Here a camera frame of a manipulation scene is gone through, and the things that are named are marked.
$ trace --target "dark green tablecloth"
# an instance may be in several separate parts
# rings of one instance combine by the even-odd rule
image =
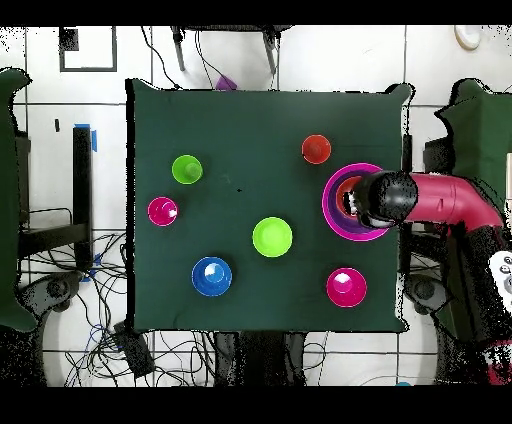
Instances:
[[[345,240],[326,223],[321,197],[329,177],[347,164],[400,168],[409,86],[370,94],[165,91],[132,83],[136,328],[404,330],[395,317],[397,231],[366,243]],[[322,165],[302,158],[310,134],[331,141]],[[181,185],[171,175],[183,154],[203,165],[196,184]],[[147,217],[157,196],[179,205],[171,226]],[[291,249],[275,259],[252,245],[254,226],[267,216],[293,230]],[[232,285],[220,297],[192,286],[192,268],[204,256],[232,268]],[[336,307],[325,291],[327,276],[344,266],[358,269],[368,284],[365,300],[352,309]]]

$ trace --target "red cup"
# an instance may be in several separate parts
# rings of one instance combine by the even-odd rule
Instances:
[[[309,163],[319,165],[331,155],[331,143],[323,135],[310,135],[302,143],[302,156]]]
[[[149,220],[160,227],[174,222],[178,216],[178,206],[168,197],[157,197],[148,206]]]
[[[340,308],[353,308],[366,296],[366,280],[353,268],[339,268],[327,278],[327,296]]]

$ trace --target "plastic cup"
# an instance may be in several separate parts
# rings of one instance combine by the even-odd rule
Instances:
[[[353,268],[339,268],[327,278],[327,296],[340,308],[353,308],[366,296],[366,281]]]
[[[252,242],[256,250],[267,258],[284,255],[292,245],[292,229],[281,218],[262,219],[254,227]]]
[[[203,175],[203,167],[194,156],[183,155],[173,162],[172,175],[181,184],[194,184]]]
[[[149,220],[160,227],[174,222],[178,216],[178,205],[168,197],[157,197],[148,206]]]
[[[343,196],[345,195],[345,193],[351,191],[360,179],[360,176],[347,178],[340,184],[340,186],[336,190],[336,207],[343,215],[351,219],[357,219],[357,216],[351,215],[345,210],[345,207],[343,206]]]
[[[319,165],[331,155],[331,143],[323,135],[310,135],[302,143],[302,156],[309,163]]]
[[[206,256],[192,269],[192,284],[203,296],[224,294],[231,285],[231,279],[229,265],[220,258]]]

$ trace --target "black cable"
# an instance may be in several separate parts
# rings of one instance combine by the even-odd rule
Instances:
[[[76,296],[80,299],[80,302],[82,302],[82,305],[84,305],[84,308],[85,308],[85,319],[87,320],[88,324],[92,327],[92,328],[95,328],[94,327],[94,324],[91,323],[91,320],[89,319],[89,313],[88,313],[88,309],[87,309],[87,304],[85,303],[85,301],[82,299],[82,296],[80,296],[79,293],[76,294]]]
[[[194,37],[194,41],[195,41],[195,44],[196,44],[197,54],[199,55],[199,57],[201,58],[201,60],[203,62],[204,71],[206,72],[206,76],[208,77],[208,81],[210,81],[210,86],[212,87],[212,90],[213,90],[212,79],[210,78],[210,74],[208,73],[208,69],[206,69],[206,62],[205,62],[205,60],[204,60],[204,58],[202,56],[201,49],[200,49],[199,44],[198,44],[198,39],[199,39],[199,31],[196,31],[196,34],[195,34],[195,37]]]
[[[220,75],[220,77],[221,77],[221,78],[224,78],[224,81],[226,82],[226,84],[229,86],[229,88],[230,88],[231,90],[235,90],[235,89],[236,89],[236,87],[231,86],[231,84],[230,84],[229,80],[224,76],[224,74],[223,74],[222,72],[220,72],[220,71],[219,71],[215,66],[213,66],[211,63],[209,63],[209,62],[204,58],[204,56],[203,56],[203,51],[202,51],[202,49],[201,49],[201,40],[200,40],[200,38],[199,38],[199,31],[196,31],[196,33],[197,33],[197,45],[198,45],[198,47],[199,47],[199,48],[197,49],[197,53],[198,53],[198,54],[199,54],[199,56],[201,57],[202,61],[203,61],[204,63],[206,63],[210,68],[212,68],[213,70],[215,70],[215,71]]]
[[[167,75],[167,71],[165,70],[165,63],[164,63],[164,60],[162,59],[162,56],[160,56],[160,53],[158,53],[158,51],[152,46],[149,44],[149,41],[148,41],[148,38],[146,37],[146,31],[144,31],[144,27],[141,26],[140,27],[140,30],[142,31],[142,35],[144,36],[144,41],[146,42],[146,45],[151,49],[153,50],[153,52],[158,56],[158,58],[160,59],[160,62],[162,62],[162,69],[164,71],[164,75],[165,77],[172,82],[172,84],[174,85],[174,88],[176,90],[179,90],[181,89],[182,87],[180,87],[178,84],[176,84],[170,77],[169,75]]]
[[[423,261],[418,255],[416,255],[415,253],[412,253],[411,254],[412,257],[414,257],[417,261],[421,262],[423,265],[425,265],[426,268],[430,268],[430,265],[428,265],[425,261]],[[438,272],[435,272],[433,271],[433,273],[439,278],[441,279],[441,275],[438,273]]]
[[[162,378],[163,375],[168,375],[169,377],[172,377],[175,380],[178,380],[181,383],[180,386],[182,386],[183,384],[185,384],[186,386],[190,386],[190,384],[188,384],[188,382],[185,379],[178,377],[177,375],[173,374],[172,372],[164,370],[162,367],[157,366],[157,367],[155,367],[155,369],[159,370],[161,372],[160,376],[156,380],[155,387],[158,387],[158,382],[160,381],[160,378]]]
[[[69,223],[73,224],[73,214],[68,208],[50,208],[50,209],[38,209],[35,211],[29,211],[29,213],[40,213],[40,212],[50,212],[50,211],[67,211],[69,214]]]

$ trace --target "metal stand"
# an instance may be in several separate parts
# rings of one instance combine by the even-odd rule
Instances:
[[[174,47],[176,49],[176,56],[178,57],[178,64],[180,71],[185,71],[185,62],[183,61],[183,51],[181,49],[181,42],[183,41],[183,35],[181,34],[179,26],[171,26],[172,39],[174,40]],[[265,45],[265,52],[267,53],[268,64],[270,66],[270,72],[274,75],[277,71],[277,89],[279,90],[279,42],[281,33],[263,31],[263,43]],[[275,40],[277,38],[278,49],[277,49],[277,67],[274,62],[274,56],[272,50],[275,48]]]
[[[28,149],[19,151],[28,154]],[[20,156],[20,163],[28,158]],[[28,167],[19,167],[21,199],[26,197],[28,209]],[[73,224],[47,229],[26,230],[20,234],[18,257],[74,243],[76,266],[88,271],[92,266],[92,190],[91,190],[91,134],[87,128],[73,128]]]
[[[275,48],[275,40],[274,35],[266,32],[263,33],[263,43],[265,44],[265,51],[267,52],[268,64],[272,75],[276,73],[276,64],[274,63],[274,55],[272,53],[272,50]]]
[[[171,26],[172,39],[174,40],[174,47],[176,48],[176,56],[178,56],[178,64],[180,71],[185,71],[185,62],[183,61],[183,51],[181,50],[181,42],[183,41],[183,35],[181,35],[180,27]]]

